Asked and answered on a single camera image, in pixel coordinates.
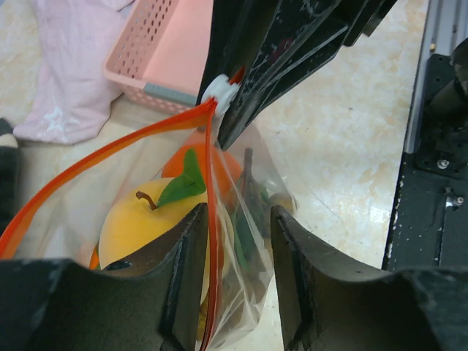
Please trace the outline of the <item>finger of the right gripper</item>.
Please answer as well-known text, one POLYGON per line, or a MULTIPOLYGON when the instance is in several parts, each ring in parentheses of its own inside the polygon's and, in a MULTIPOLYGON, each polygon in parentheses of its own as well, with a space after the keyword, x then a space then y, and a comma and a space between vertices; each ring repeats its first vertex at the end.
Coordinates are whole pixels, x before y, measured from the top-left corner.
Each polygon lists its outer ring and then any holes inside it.
POLYGON ((248 36, 230 54, 244 69, 241 87, 219 129, 228 149, 257 115, 331 61, 361 35, 369 36, 394 1, 261 1, 248 36))
POLYGON ((202 83, 201 103, 208 84, 220 74, 233 77, 240 69, 269 69, 282 55, 282 36, 271 27, 280 1, 214 1, 211 32, 202 83))

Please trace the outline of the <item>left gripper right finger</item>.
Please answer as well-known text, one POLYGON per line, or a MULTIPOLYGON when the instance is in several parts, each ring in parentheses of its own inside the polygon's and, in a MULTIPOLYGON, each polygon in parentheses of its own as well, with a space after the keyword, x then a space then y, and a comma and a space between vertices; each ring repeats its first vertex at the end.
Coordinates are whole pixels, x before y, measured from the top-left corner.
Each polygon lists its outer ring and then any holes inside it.
POLYGON ((286 350, 465 350, 467 272, 384 271, 271 209, 271 245, 286 350))

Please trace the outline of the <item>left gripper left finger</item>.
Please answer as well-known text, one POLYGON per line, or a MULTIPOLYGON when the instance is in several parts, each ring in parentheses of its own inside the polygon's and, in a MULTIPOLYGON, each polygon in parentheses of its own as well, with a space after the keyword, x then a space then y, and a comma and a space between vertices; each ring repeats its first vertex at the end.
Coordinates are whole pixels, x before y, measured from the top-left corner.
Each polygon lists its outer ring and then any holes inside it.
POLYGON ((3 350, 193 350, 208 238, 196 205, 140 251, 92 271, 69 259, 1 262, 3 350))

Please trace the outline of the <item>clear zip top bag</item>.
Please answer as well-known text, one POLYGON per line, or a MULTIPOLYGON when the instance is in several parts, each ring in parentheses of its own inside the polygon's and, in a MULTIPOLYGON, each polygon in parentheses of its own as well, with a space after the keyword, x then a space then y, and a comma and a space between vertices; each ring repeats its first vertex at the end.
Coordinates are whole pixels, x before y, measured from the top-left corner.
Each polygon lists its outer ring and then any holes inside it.
POLYGON ((216 350, 255 329, 271 209, 295 199, 254 127, 219 145, 243 81, 218 76, 19 210, 1 236, 3 350, 216 350))

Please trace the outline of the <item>yellow orange fruit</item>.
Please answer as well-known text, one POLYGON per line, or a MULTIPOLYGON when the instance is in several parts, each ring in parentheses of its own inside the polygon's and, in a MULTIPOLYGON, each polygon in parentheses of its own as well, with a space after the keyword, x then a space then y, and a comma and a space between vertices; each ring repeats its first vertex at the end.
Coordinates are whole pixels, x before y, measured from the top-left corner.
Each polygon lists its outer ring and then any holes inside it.
POLYGON ((159 178, 141 184, 110 209, 99 238, 101 268, 106 268, 165 234, 197 204, 208 201, 207 193, 204 192, 152 210, 147 200, 136 197, 137 192, 143 192, 157 201, 171 181, 171 178, 159 178))

